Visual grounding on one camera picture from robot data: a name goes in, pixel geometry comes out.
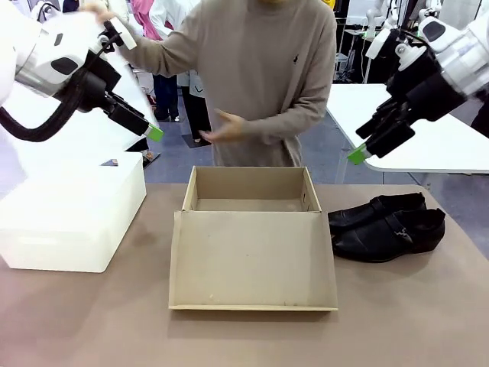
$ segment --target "brown box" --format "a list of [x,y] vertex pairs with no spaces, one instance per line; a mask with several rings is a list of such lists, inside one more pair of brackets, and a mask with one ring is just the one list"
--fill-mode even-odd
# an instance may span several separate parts
[[174,310],[337,310],[308,170],[194,167],[175,213],[169,300]]

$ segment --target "shoe heel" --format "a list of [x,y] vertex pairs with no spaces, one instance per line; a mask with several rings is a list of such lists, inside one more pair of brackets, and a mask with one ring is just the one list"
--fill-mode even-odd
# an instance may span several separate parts
[[422,254],[424,252],[431,252],[433,251],[436,246],[442,241],[442,239],[435,239],[429,242],[423,243],[423,245],[415,247],[411,250],[412,254]]

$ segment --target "leather shoe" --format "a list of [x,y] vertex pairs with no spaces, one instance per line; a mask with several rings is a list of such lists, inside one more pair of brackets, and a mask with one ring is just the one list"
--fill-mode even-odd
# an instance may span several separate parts
[[333,239],[335,255],[362,262],[386,262],[436,248],[445,235],[440,209],[396,212]]
[[422,209],[426,209],[425,198],[422,193],[382,195],[375,197],[364,205],[329,213],[329,228],[332,235],[339,235],[394,212]]

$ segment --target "white storage box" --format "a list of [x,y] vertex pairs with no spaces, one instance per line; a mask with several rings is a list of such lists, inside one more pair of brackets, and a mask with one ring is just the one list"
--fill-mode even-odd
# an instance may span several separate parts
[[174,310],[337,310],[307,169],[194,167],[175,215],[169,300]]
[[27,179],[0,201],[10,268],[103,272],[146,196],[142,156]]

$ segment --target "shoe strap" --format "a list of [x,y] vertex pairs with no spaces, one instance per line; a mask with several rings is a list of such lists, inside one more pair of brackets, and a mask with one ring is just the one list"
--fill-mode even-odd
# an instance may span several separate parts
[[374,208],[376,212],[384,213],[385,206],[382,204],[381,200],[378,197],[370,200],[370,205]]
[[414,238],[407,231],[406,227],[403,226],[401,222],[399,222],[394,214],[386,216],[384,219],[389,227],[392,229],[392,233],[395,235],[396,238],[403,242],[408,242],[411,244],[414,243]]

